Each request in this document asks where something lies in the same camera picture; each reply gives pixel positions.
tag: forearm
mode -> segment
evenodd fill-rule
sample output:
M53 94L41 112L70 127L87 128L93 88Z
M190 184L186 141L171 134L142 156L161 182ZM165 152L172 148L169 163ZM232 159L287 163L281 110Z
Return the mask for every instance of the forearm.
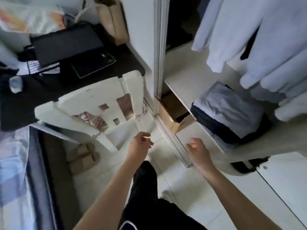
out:
M203 173L238 230L280 229L217 169Z
M74 230L116 230L136 169L133 162L126 161Z

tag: chair backrest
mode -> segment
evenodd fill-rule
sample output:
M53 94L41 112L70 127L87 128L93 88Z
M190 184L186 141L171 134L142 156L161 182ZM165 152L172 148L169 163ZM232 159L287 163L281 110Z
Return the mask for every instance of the chair backrest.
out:
M70 92L58 102L48 102L35 108L37 119L88 135L97 135L100 129L75 117L83 112L101 117L110 132L127 122L117 99L129 93L134 116L142 114L143 78L139 71L126 73L122 78L112 77Z

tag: stack of folded clothes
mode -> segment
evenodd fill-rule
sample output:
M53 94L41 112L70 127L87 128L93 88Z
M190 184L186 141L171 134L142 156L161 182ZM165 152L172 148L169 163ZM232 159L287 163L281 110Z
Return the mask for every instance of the stack of folded clothes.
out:
M224 151L252 141L271 127L263 108L216 82L192 103L191 113Z

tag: slipper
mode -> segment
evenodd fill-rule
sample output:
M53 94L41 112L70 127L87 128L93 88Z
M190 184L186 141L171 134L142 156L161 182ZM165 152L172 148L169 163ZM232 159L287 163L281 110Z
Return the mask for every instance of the slipper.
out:
M86 143L78 146L76 149L70 151L66 155L68 163L76 161L82 157L88 156L95 151L95 146L92 143Z
M94 152L86 157L83 157L70 163L69 168L73 175L77 175L97 165L99 160L99 153Z

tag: hand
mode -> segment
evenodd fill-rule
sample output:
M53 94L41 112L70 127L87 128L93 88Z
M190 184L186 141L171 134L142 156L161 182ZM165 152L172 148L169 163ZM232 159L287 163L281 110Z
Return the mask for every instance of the hand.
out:
M203 176L215 172L217 168L214 166L210 153L203 141L199 138L190 138L190 142L192 143L188 143L187 148L193 165Z
M133 163L137 168L145 160L148 150L154 145L149 137L150 133L140 131L130 142L126 161Z

